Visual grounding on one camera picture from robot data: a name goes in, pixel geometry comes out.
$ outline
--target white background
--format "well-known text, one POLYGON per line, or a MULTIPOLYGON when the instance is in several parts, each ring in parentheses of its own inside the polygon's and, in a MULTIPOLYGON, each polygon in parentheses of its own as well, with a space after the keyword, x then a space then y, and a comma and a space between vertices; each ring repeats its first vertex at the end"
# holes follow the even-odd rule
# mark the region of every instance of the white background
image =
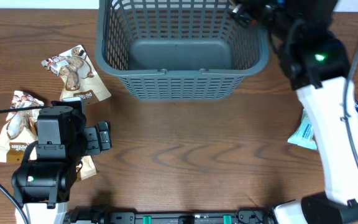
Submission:
MULTIPOLYGON (((0 0, 0 8, 98 9, 99 0, 0 0)), ((358 12, 358 0, 339 0, 339 3, 336 7, 336 11, 358 12)))

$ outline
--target plastic basket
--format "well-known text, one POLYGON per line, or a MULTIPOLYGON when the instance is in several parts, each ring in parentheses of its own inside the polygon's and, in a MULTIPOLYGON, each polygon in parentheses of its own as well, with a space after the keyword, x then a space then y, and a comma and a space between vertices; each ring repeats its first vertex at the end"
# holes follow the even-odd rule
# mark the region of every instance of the plastic basket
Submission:
POLYGON ((229 96, 268 59, 266 31, 226 0, 100 0, 96 61, 141 100, 229 96))

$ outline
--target light blue packet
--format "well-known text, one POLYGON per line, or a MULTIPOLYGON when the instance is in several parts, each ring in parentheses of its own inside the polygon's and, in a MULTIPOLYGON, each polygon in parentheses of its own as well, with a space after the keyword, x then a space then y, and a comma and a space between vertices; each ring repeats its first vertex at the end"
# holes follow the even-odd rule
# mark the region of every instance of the light blue packet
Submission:
MULTIPOLYGON (((356 100, 354 100, 354 107, 356 108, 358 119, 358 102, 356 100)), ((317 150, 316 142, 313 140, 313 127, 305 109, 303 109, 301 124, 299 128, 295 131, 295 133, 293 133, 293 135, 288 139, 287 142, 308 149, 317 150)))

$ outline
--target basket bottom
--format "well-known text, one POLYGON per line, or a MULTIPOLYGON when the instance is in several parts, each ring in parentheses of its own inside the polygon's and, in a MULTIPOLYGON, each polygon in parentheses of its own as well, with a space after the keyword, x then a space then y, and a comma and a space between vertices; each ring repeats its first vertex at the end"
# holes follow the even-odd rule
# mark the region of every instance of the basket bottom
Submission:
POLYGON ((141 39, 131 45, 128 70, 231 69, 231 51, 219 39, 141 39))

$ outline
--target wooden table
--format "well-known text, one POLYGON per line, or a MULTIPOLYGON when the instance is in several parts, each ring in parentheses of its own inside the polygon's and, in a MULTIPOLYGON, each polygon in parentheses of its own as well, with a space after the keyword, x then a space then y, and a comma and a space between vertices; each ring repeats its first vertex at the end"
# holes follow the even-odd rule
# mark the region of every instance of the wooden table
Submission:
MULTIPOLYGON (((0 10, 0 109, 14 90, 49 102, 63 83, 41 61, 83 44, 93 61, 97 11, 0 10)), ((338 13, 332 30, 354 52, 358 14, 338 13)), ((287 143, 302 106, 277 58, 221 101, 145 103, 99 70, 112 97, 87 107, 88 125, 112 124, 114 148, 94 156, 99 173, 71 189, 69 207, 108 204, 139 212, 236 210, 269 207, 323 191, 316 151, 287 143)), ((358 100, 358 69, 356 73, 358 100)), ((0 130, 5 114, 0 115, 0 130)), ((0 182, 13 193, 12 172, 0 182)), ((0 193, 0 223, 14 223, 14 207, 0 193)))

